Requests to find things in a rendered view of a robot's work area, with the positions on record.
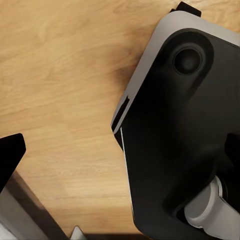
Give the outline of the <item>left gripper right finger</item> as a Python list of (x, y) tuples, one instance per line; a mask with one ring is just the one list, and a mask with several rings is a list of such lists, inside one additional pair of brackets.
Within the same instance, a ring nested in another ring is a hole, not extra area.
[(231, 132), (227, 135), (224, 151), (240, 173), (240, 134)]

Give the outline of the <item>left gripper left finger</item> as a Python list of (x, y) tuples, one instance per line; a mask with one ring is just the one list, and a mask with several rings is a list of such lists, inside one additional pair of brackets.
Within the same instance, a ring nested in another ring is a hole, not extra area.
[(26, 153), (22, 133), (0, 138), (0, 193)]

